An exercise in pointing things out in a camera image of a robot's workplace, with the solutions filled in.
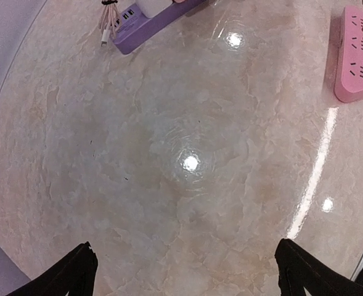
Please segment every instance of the power strip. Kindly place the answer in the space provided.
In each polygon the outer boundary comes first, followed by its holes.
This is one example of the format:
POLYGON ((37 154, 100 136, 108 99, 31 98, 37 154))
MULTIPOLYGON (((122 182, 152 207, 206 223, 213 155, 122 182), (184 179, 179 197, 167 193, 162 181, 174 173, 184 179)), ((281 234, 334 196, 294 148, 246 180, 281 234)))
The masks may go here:
POLYGON ((345 103, 363 99, 363 11, 356 6, 343 12, 335 94, 345 103))
POLYGON ((139 6, 133 4, 121 13, 123 21, 113 42, 123 54, 130 54, 164 27, 206 1, 173 3, 154 18, 147 18, 139 6))

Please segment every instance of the charger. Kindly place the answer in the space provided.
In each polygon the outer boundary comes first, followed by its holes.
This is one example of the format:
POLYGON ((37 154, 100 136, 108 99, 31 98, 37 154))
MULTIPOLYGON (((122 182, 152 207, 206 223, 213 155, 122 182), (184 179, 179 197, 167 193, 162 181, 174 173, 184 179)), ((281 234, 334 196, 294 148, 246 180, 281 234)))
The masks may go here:
POLYGON ((173 0, 136 0, 137 6, 139 6, 143 14, 149 19, 156 17, 160 12, 172 5, 172 3, 173 0))

